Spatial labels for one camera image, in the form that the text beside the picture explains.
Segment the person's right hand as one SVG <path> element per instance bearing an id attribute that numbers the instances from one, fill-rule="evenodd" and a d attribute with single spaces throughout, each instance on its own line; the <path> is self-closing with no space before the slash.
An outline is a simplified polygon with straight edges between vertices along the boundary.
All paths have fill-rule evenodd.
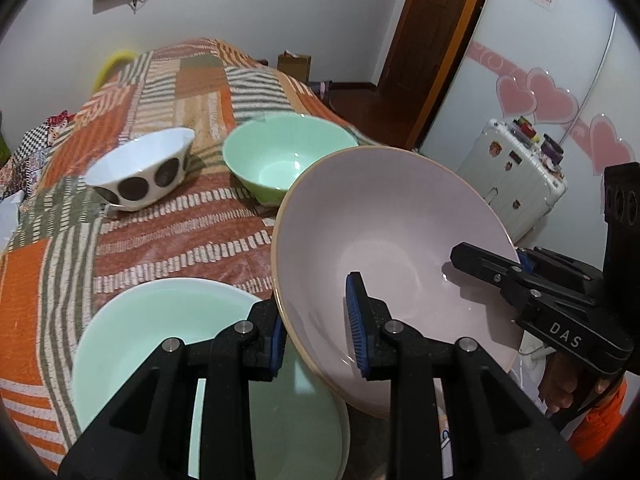
<path id="1" fill-rule="evenodd" d="M 555 352 L 547 356 L 544 376 L 538 386 L 539 399 L 546 406 L 546 416 L 569 408 L 575 399 L 575 390 L 578 387 L 578 371 L 572 360 L 563 353 Z M 614 386 L 608 379 L 601 378 L 593 387 L 598 402 L 593 408 L 610 402 L 616 395 L 620 384 Z"/>

